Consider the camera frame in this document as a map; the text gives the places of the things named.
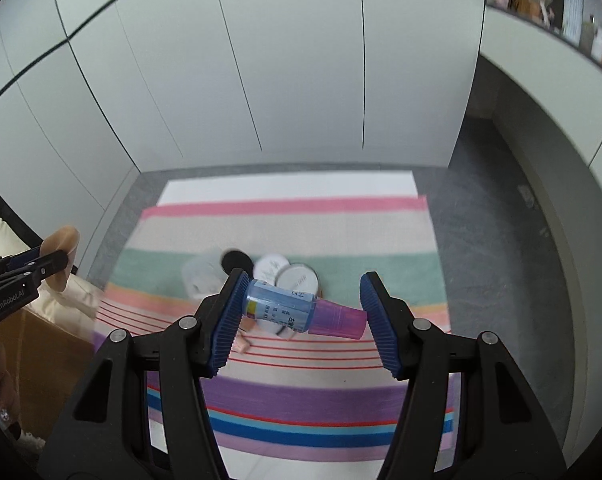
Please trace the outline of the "clear plastic blister tray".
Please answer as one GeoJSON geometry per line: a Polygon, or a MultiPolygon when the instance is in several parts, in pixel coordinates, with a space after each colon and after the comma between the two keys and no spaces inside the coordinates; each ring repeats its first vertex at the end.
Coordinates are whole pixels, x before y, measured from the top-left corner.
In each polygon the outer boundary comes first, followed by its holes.
{"type": "Polygon", "coordinates": [[[212,250],[195,255],[182,265],[182,282],[191,301],[201,301],[223,288],[227,273],[221,261],[222,254],[212,250]]]}

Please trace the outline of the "white round compact case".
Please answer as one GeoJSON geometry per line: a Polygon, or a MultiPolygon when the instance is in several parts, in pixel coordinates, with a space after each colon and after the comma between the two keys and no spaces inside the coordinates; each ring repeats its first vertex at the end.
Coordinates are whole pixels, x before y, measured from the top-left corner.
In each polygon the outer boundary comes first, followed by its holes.
{"type": "Polygon", "coordinates": [[[290,264],[289,260],[280,254],[262,255],[254,262],[253,278],[267,284],[275,285],[278,274],[290,264]]]}

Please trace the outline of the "blue bottle with purple cap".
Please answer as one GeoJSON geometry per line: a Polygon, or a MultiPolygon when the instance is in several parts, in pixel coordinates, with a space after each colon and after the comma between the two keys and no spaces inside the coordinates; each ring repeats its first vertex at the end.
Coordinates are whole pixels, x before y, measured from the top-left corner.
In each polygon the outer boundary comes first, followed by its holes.
{"type": "Polygon", "coordinates": [[[306,292],[292,292],[262,281],[250,281],[243,313],[295,333],[359,340],[367,326],[363,310],[344,307],[306,292]]]}

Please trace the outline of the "brown cardboard box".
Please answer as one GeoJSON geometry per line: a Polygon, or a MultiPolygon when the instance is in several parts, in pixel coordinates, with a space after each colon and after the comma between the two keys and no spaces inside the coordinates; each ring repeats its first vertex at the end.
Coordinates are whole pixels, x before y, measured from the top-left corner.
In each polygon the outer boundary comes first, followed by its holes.
{"type": "Polygon", "coordinates": [[[58,326],[28,308],[0,323],[0,341],[20,400],[21,429],[48,439],[92,360],[95,321],[58,326]]]}

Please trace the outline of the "colourful striped cloth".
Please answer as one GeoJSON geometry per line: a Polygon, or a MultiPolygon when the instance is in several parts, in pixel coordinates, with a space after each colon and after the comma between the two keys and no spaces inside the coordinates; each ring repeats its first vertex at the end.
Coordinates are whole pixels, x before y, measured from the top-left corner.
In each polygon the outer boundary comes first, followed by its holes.
{"type": "Polygon", "coordinates": [[[235,479],[372,479],[406,385],[363,321],[369,271],[450,329],[426,196],[408,171],[173,180],[118,257],[94,341],[164,330],[243,266],[258,283],[227,363],[202,389],[235,479]]]}

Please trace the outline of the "pink cosmetic tube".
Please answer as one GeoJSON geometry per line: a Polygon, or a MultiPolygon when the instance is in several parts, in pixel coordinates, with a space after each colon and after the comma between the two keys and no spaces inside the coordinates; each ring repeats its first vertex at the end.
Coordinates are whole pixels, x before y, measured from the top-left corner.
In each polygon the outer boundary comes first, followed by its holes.
{"type": "Polygon", "coordinates": [[[235,340],[232,343],[232,350],[238,353],[244,353],[250,349],[251,344],[248,339],[248,335],[252,332],[252,330],[254,330],[254,327],[254,320],[251,320],[250,318],[242,318],[235,336],[235,340]]]}

